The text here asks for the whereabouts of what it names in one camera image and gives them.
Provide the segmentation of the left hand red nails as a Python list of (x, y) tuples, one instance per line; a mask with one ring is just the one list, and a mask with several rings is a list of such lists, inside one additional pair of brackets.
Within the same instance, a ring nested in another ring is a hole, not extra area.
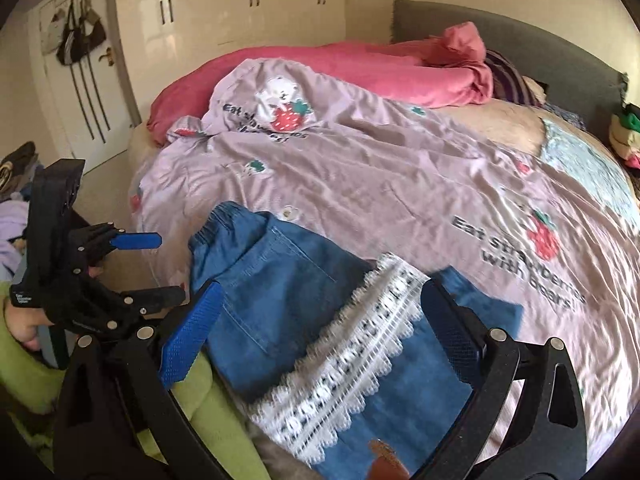
[(41, 326), (53, 325), (42, 309), (14, 307), (10, 298), (6, 298), (3, 315), (6, 328), (16, 341), (31, 352), (41, 349), (38, 330)]

